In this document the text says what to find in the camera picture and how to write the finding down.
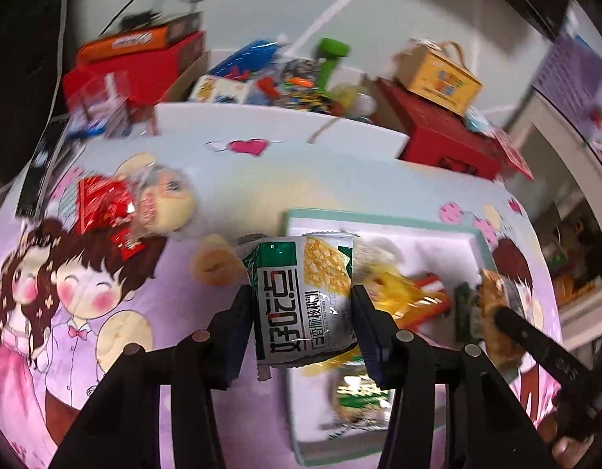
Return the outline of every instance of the orange box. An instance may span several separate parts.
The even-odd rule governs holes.
[[[124,54],[167,49],[199,30],[201,13],[195,12],[151,28],[103,37],[82,46],[78,64],[90,64]]]
[[[463,116],[483,85],[464,66],[458,43],[447,41],[439,46],[449,44],[457,49],[462,65],[421,44],[400,55],[395,77],[408,91]]]

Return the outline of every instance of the white foam tray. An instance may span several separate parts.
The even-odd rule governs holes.
[[[480,283],[479,269],[496,269],[483,235],[477,229],[448,226],[423,220],[370,216],[314,209],[288,213],[286,235],[301,236],[316,231],[354,233],[364,240],[401,257],[397,264],[404,276],[423,272],[438,275],[452,297],[463,282]],[[419,333],[444,346],[455,344],[453,313],[439,316],[419,327]],[[331,432],[321,426],[334,423],[330,403],[333,375],[303,375],[302,368],[288,371],[288,400],[293,444],[300,465],[341,462],[381,451],[384,432],[349,431],[329,440]],[[436,427],[444,425],[444,386],[436,387]]]

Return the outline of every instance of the green dumbbell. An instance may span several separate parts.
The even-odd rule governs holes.
[[[316,87],[319,89],[319,92],[325,93],[329,76],[331,76],[331,73],[337,67],[340,58],[349,56],[351,46],[338,40],[322,39],[318,50],[319,58],[324,58],[325,61],[321,65],[318,76],[316,76]]]

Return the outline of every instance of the yellow box with handle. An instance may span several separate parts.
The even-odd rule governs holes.
[[[456,49],[461,65],[421,43],[397,56],[396,78],[408,91],[463,116],[483,85],[466,68],[458,43],[448,40],[437,46],[444,50],[448,45]]]

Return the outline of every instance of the red gift box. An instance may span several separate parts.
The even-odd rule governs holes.
[[[492,180],[504,160],[495,140],[469,131],[446,109],[378,77],[375,87],[400,120],[409,137],[400,160],[442,167]]]
[[[205,32],[191,34],[169,48],[126,54],[94,63],[78,64],[62,79],[64,96],[70,98],[96,76],[126,72],[131,87],[130,109],[154,106],[205,50]]]

